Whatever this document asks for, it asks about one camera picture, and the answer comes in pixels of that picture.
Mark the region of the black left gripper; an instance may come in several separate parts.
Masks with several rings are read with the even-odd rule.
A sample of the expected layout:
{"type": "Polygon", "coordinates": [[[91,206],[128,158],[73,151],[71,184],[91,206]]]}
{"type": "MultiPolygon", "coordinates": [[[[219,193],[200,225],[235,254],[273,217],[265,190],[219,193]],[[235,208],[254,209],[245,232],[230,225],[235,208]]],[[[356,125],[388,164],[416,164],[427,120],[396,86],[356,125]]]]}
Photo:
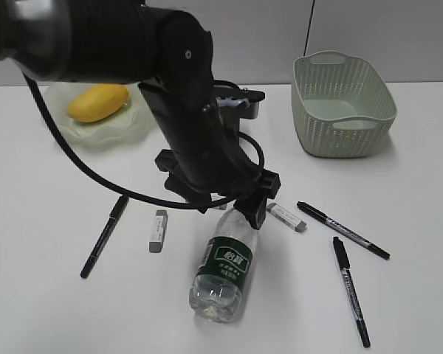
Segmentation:
{"type": "Polygon", "coordinates": [[[267,199],[281,187],[280,176],[263,162],[252,162],[228,134],[213,83],[179,93],[149,83],[138,88],[170,146],[156,159],[158,168],[169,174],[166,187],[200,209],[213,193],[234,198],[234,208],[260,230],[267,199]]]}

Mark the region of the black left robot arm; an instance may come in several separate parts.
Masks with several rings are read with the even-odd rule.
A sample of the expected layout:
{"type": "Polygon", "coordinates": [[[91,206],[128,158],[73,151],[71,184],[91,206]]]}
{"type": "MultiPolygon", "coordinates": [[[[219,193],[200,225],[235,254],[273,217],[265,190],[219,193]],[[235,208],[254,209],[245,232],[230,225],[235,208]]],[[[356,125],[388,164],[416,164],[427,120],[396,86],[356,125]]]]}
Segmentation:
{"type": "Polygon", "coordinates": [[[212,194],[233,203],[260,229],[281,185],[239,142],[241,119],[255,117],[265,95],[216,80],[213,39],[183,10],[144,1],[0,1],[0,60],[20,68],[48,129],[75,166],[103,187],[134,200],[205,212],[212,194]],[[39,82],[136,84],[168,149],[156,165],[168,174],[172,202],[127,190],[98,175],[68,145],[39,82]]]}

